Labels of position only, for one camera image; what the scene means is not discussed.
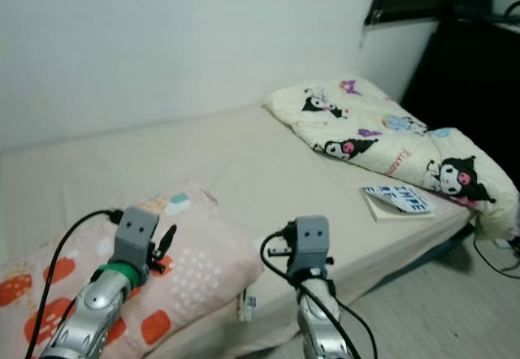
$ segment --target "mattress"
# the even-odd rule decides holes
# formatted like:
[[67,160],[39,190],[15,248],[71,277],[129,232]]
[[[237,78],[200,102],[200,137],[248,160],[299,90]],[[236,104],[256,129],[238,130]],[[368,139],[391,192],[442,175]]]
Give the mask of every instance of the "mattress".
[[[376,223],[359,188],[396,180],[316,154],[257,106],[3,155],[0,262],[32,252],[92,210],[126,206],[185,180],[203,183],[257,244],[299,215],[327,216],[336,261],[330,275],[347,302],[472,216],[432,195],[435,218]],[[284,268],[283,260],[275,264]],[[234,357],[289,340],[297,332],[293,289],[265,272],[254,291],[252,322],[238,322],[231,303],[148,358]]]

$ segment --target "pink pillow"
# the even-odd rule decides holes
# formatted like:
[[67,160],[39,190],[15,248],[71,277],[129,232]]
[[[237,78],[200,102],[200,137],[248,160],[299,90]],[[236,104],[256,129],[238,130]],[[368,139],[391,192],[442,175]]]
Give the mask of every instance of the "pink pillow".
[[[173,224],[177,233],[162,264],[132,292],[109,334],[102,358],[140,358],[166,337],[234,300],[261,274],[258,253],[196,184],[138,204],[160,215],[156,244]],[[52,336],[63,311],[111,256],[116,226],[93,219],[76,230],[60,253],[34,355]],[[58,241],[0,267],[2,357],[22,357],[33,331],[46,268]]]

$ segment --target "wire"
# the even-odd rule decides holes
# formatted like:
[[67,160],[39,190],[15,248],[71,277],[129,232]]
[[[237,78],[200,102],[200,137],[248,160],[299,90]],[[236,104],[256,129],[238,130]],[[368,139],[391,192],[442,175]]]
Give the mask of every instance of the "wire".
[[56,261],[58,260],[59,253],[61,252],[63,246],[65,245],[65,242],[68,240],[70,235],[78,228],[79,225],[87,221],[88,219],[91,219],[92,217],[99,215],[99,214],[106,214],[110,220],[113,218],[113,214],[115,212],[112,212],[110,210],[97,210],[90,214],[85,215],[83,218],[80,218],[74,225],[71,226],[71,228],[65,233],[65,235],[62,237],[62,239],[59,241],[58,247],[54,251],[54,255],[52,257],[52,262],[49,266],[49,273],[47,274],[47,280],[45,281],[45,287],[43,288],[43,293],[41,294],[40,299],[40,307],[38,308],[37,316],[36,316],[36,322],[34,323],[34,329],[32,330],[32,336],[31,341],[29,342],[29,347],[27,348],[27,353],[25,354],[25,359],[31,359],[31,356],[34,351],[34,347],[36,346],[36,341],[38,338],[38,334],[40,332],[40,326],[41,326],[41,320],[43,319],[43,312],[46,307],[47,302],[47,296],[49,295],[49,289],[50,284],[52,283],[52,278],[54,275],[54,268],[56,267]]
[[317,296],[315,296],[308,288],[306,288],[301,283],[294,282],[291,277],[287,274],[285,274],[283,271],[279,270],[275,266],[273,266],[268,260],[266,260],[266,257],[264,255],[264,251],[266,248],[266,245],[269,241],[274,239],[275,237],[281,237],[282,232],[277,231],[275,233],[270,234],[260,246],[260,258],[262,259],[262,262],[269,268],[269,270],[273,271],[275,274],[277,274],[282,279],[285,279],[291,286],[294,286],[295,288],[301,290],[305,295],[307,295],[321,310],[325,313],[327,318],[330,320],[332,325],[338,330],[338,333],[341,335],[345,343],[347,344],[347,347],[349,348],[350,353],[353,356],[353,359],[361,359],[359,356],[359,352],[357,351],[356,347],[354,346],[352,340],[347,336],[347,333],[345,332],[345,329],[341,326],[340,322],[336,320],[334,315],[330,312],[330,310],[322,303],[322,301],[319,300]]
[[502,272],[506,272],[506,271],[512,271],[512,270],[516,270],[517,268],[520,267],[520,258],[517,260],[516,263],[514,263],[511,267],[504,267],[504,268],[501,268],[500,271]]
[[515,3],[511,4],[509,7],[505,9],[504,17],[507,18],[511,12],[517,7],[520,6],[520,0],[517,0]]
[[74,306],[74,304],[76,303],[76,298],[77,296],[74,297],[74,299],[67,305],[67,308],[63,312],[62,319],[59,320],[59,324],[56,329],[59,329],[62,326],[63,322],[67,319],[68,313],[71,311],[72,306]]
[[520,279],[520,275],[511,275],[511,274],[506,274],[505,272],[502,272],[500,271],[498,268],[494,267],[493,264],[491,264],[485,257],[484,255],[482,255],[482,253],[480,252],[479,250],[479,247],[477,247],[477,238],[475,235],[473,235],[473,248],[475,251],[477,251],[477,253],[479,254],[479,256],[482,258],[482,260],[484,260],[486,262],[486,264],[488,266],[491,267],[492,270],[494,270],[495,272],[497,272],[498,274],[500,275],[503,275],[505,276],[506,278],[511,278],[511,279]]
[[363,320],[363,318],[359,314],[357,314],[352,309],[350,309],[347,305],[345,305],[343,302],[338,300],[337,297],[334,297],[334,299],[336,300],[336,302],[338,303],[339,306],[341,306],[344,310],[346,310],[347,312],[352,314],[361,323],[361,325],[363,325],[365,327],[366,333],[368,333],[368,336],[370,337],[370,342],[372,344],[372,351],[374,352],[374,359],[378,359],[377,344],[375,343],[375,336],[372,333],[372,330],[368,326],[366,321]]

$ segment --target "dark furniture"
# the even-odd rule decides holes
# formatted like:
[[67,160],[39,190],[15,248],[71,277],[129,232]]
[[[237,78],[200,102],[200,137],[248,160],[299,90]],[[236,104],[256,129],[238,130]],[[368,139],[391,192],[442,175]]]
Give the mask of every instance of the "dark furniture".
[[431,128],[465,133],[520,188],[520,31],[446,19],[402,105]]

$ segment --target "comforter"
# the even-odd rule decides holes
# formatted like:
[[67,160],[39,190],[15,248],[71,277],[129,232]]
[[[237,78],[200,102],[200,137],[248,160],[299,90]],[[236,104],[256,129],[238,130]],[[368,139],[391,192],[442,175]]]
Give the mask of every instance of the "comforter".
[[475,209],[487,236],[518,231],[518,191],[483,150],[456,128],[431,130],[366,80],[281,89],[267,107],[316,152]]

